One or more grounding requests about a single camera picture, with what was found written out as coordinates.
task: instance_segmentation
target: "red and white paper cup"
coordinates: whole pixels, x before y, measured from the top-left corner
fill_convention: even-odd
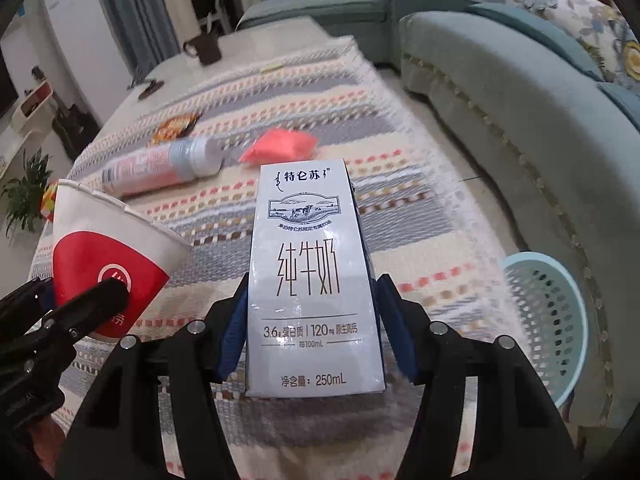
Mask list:
[[[53,286],[58,305],[117,278],[129,304],[92,336],[123,337],[160,292],[191,245],[124,202],[71,180],[58,182],[53,222]]]

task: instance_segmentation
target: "white tabletop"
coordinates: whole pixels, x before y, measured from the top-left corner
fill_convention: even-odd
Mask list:
[[[143,114],[174,99],[207,79],[237,69],[244,64],[268,61],[296,50],[325,42],[329,35],[308,16],[259,25],[221,36],[218,46],[222,59],[202,66],[196,58],[178,54],[163,61],[147,76],[164,81],[164,86],[143,101],[138,95],[143,86],[134,88],[105,123],[99,137],[125,128]]]

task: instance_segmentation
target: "blue curtain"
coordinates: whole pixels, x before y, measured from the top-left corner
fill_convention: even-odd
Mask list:
[[[132,72],[148,74],[180,52],[164,0],[101,0]]]

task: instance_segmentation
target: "dark mug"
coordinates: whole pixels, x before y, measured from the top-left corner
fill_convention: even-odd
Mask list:
[[[222,53],[218,47],[218,37],[213,31],[209,34],[203,32],[192,40],[185,41],[182,49],[187,56],[199,58],[203,66],[222,59]]]

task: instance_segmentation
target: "white refrigerator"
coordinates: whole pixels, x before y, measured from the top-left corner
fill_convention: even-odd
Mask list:
[[[127,68],[100,0],[44,0],[66,65],[102,126],[129,94]]]

